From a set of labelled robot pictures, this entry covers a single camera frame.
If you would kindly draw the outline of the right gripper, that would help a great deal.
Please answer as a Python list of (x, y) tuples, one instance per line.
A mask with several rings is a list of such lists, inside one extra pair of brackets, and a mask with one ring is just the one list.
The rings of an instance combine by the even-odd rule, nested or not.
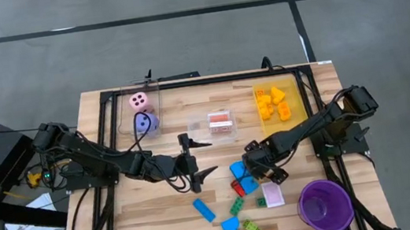
[(262, 180), (262, 173), (277, 185), (282, 184), (289, 177), (288, 172), (282, 166), (277, 166), (278, 162), (286, 159), (286, 152), (278, 152), (268, 142), (262, 144), (255, 140), (247, 144), (244, 149), (243, 165), (256, 181)]

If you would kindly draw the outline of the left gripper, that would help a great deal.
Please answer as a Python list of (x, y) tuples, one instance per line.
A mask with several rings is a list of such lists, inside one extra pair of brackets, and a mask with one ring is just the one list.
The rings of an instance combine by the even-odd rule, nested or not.
[(176, 157), (157, 155), (153, 157), (155, 161), (155, 170), (153, 178), (155, 180), (165, 180), (170, 177), (177, 177), (182, 175), (191, 175), (192, 192), (201, 193), (202, 184), (206, 177), (217, 169), (217, 166), (207, 168), (198, 172), (198, 164), (196, 158), (190, 155), (190, 149), (199, 147), (210, 147), (211, 143), (197, 143), (190, 139), (188, 134), (178, 135), (179, 145), (182, 147), (182, 153)]

